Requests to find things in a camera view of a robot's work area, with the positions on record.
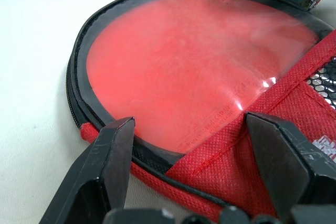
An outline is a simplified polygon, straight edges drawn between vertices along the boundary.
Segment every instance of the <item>red rubber surface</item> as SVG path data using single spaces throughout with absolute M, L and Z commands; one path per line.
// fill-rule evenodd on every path
M 316 42 L 300 21 L 248 0 L 156 0 L 113 21 L 89 82 L 135 133 L 187 153 L 237 118 Z

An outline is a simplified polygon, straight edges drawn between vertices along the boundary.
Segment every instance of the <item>red nylon fabric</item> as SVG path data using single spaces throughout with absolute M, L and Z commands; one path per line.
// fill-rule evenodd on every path
M 336 111 L 307 85 L 306 79 L 336 56 L 336 31 L 316 45 L 248 111 L 269 113 L 292 121 L 312 142 L 323 135 L 336 139 Z M 84 136 L 98 132 L 85 124 Z M 132 164 L 131 172 L 162 195 L 218 220 L 220 207 L 177 189 Z M 179 160 L 167 173 L 182 183 L 227 200 L 255 216 L 275 216 L 253 155 L 244 115 L 221 129 L 200 147 Z
M 99 134 L 92 123 L 82 124 L 79 128 L 79 133 L 81 138 L 89 143 L 93 143 Z

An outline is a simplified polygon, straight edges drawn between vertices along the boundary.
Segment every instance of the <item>ping pong paddle case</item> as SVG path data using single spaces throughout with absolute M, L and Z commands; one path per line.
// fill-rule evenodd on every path
M 107 17 L 108 11 L 116 3 L 124 1 L 118 0 L 107 5 L 84 24 L 67 69 L 66 86 L 71 114 L 82 138 L 90 143 L 95 140 L 106 122 L 114 118 L 101 108 L 103 106 L 99 99 L 92 94 L 94 88 L 89 86 L 87 89 L 91 93 L 85 93 L 86 89 L 81 88 L 83 85 L 80 82 L 86 76 L 84 69 L 88 59 L 85 58 L 84 63 L 81 63 L 80 51 L 86 50 L 88 54 L 92 42 L 106 28 L 104 22 L 111 22 Z M 118 9 L 117 12 L 120 15 L 125 10 Z M 135 137 L 132 174 L 165 197 L 214 221 L 217 221 L 219 212 L 228 204 L 236 205 L 252 216 L 275 216 L 270 197 L 258 172 L 244 122 L 244 112 L 267 113 L 289 120 L 311 142 L 323 136 L 336 140 L 336 31 L 310 14 L 301 10 L 296 12 L 302 13 L 303 20 L 312 19 L 311 23 L 320 27 L 315 29 L 315 32 L 318 30 L 318 39 L 314 46 L 289 71 L 273 86 L 260 93 L 233 120 L 218 128 L 189 152 L 155 149 L 155 144 L 144 145 L 140 137 Z M 100 28 L 90 35 L 92 38 L 89 42 L 85 37 L 97 21 Z M 90 104 L 91 100 L 94 100 L 95 105 Z

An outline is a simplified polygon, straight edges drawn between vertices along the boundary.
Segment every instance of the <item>white surface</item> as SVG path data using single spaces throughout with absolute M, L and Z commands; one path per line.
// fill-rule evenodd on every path
M 86 148 L 68 110 L 65 70 L 86 19 L 113 0 L 0 0 L 0 223 L 38 223 Z M 336 27 L 336 1 L 314 13 Z M 186 210 L 131 177 L 127 207 Z

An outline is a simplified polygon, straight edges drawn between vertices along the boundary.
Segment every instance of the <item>mesh pocket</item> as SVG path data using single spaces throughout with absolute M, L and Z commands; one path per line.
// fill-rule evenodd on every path
M 336 57 L 313 74 L 307 81 L 332 108 L 336 109 Z

